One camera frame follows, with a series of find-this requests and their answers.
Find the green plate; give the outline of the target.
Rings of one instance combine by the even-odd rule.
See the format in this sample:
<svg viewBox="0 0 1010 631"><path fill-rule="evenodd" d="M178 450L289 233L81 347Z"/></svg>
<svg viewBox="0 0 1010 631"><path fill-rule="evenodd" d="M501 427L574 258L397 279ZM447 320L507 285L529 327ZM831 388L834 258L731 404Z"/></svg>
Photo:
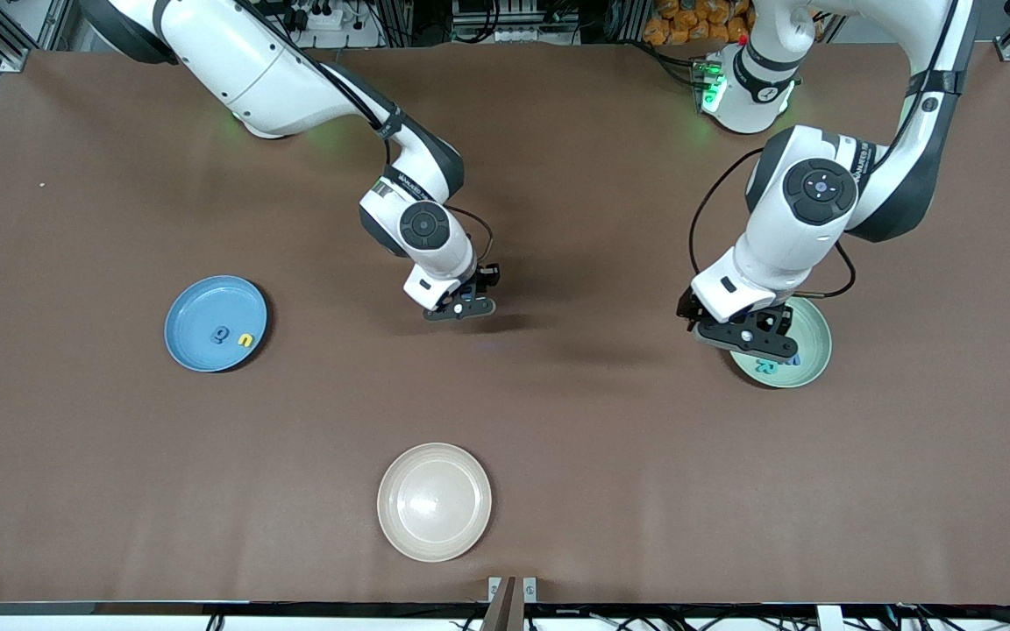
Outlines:
<svg viewBox="0 0 1010 631"><path fill-rule="evenodd" d="M793 323L788 335L799 343L800 364L781 363L777 374L764 375L755 372L758 357L730 353L732 363L738 371L761 385L778 390L789 390L813 383L829 366L833 351L829 321L817 308L816 303L805 298L790 298L786 300L786 305L793 309Z"/></svg>

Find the brown table cover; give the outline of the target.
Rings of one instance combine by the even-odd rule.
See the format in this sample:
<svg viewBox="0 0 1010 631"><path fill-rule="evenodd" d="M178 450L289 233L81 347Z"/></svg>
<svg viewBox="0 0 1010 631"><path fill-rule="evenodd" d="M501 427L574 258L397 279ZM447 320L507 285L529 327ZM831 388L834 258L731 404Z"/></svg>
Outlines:
<svg viewBox="0 0 1010 631"><path fill-rule="evenodd" d="M726 133L645 52L341 52L466 160L489 318L426 323L362 229L357 118L252 137L183 67L36 52L0 79L0 600L1010 603L1010 63L975 49L936 200L846 240L829 369L765 390L676 316ZM260 288L238 369L169 356L174 300ZM422 443L492 515L416 562L377 494Z"/></svg>

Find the beige plate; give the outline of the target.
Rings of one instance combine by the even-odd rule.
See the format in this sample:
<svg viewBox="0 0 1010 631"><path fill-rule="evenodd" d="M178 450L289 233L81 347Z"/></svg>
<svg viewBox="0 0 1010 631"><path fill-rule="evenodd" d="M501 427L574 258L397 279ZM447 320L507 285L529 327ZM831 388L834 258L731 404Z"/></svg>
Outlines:
<svg viewBox="0 0 1010 631"><path fill-rule="evenodd" d="M485 534L492 484L465 449L422 443L382 475L376 508L382 534L402 555L421 563L451 562Z"/></svg>

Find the black control box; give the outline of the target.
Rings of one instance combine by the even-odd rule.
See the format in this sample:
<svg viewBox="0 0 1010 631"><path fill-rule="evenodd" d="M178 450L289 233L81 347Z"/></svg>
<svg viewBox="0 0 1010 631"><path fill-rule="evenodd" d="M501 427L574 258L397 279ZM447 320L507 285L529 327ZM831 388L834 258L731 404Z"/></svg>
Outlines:
<svg viewBox="0 0 1010 631"><path fill-rule="evenodd" d="M578 0L452 0L449 39L467 44L579 43Z"/></svg>

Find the blue plate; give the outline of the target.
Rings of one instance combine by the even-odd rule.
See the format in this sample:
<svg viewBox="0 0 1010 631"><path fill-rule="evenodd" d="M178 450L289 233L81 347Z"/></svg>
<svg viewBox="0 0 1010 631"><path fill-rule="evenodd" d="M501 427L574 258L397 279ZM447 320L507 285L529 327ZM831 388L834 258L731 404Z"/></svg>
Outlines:
<svg viewBox="0 0 1010 631"><path fill-rule="evenodd" d="M205 277L186 287L168 309L163 340L177 364L192 372L217 374L249 362L263 344L270 324L270 308L256 284L233 275ZM211 334L224 326L230 336L213 344ZM252 348L237 343L252 334Z"/></svg>

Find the orange bagged items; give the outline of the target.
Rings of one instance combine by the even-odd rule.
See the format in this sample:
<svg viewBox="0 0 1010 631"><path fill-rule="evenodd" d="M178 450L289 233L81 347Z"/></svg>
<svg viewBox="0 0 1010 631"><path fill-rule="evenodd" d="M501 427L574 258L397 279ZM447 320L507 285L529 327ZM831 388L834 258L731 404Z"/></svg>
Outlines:
<svg viewBox="0 0 1010 631"><path fill-rule="evenodd" d="M750 0L651 0L642 40L653 46L699 39L745 43L755 20Z"/></svg>

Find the white power strip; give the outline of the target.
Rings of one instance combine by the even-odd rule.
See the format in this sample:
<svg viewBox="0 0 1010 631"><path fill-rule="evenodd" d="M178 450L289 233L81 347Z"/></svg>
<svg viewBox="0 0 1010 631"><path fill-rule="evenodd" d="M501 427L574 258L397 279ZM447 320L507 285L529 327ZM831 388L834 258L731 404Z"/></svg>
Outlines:
<svg viewBox="0 0 1010 631"><path fill-rule="evenodd" d="M281 25L288 33L340 32L350 12L341 0L283 0Z"/></svg>

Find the grey metal bracket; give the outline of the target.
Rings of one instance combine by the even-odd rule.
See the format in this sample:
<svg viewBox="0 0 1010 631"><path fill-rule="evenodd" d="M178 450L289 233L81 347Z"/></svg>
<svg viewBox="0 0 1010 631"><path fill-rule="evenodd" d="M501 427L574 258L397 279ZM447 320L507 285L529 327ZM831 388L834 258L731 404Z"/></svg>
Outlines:
<svg viewBox="0 0 1010 631"><path fill-rule="evenodd" d="M478 631L537 631L528 607L538 602L537 579L488 579L488 607Z"/></svg>

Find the black table edge rail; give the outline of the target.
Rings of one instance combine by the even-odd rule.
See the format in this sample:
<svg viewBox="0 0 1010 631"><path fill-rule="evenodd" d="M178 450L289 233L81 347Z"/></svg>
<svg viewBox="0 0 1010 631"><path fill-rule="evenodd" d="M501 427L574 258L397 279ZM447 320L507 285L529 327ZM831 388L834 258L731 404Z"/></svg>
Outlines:
<svg viewBox="0 0 1010 631"><path fill-rule="evenodd" d="M3 602L0 631L493 631L486 603ZM552 604L518 631L1010 631L1010 606Z"/></svg>

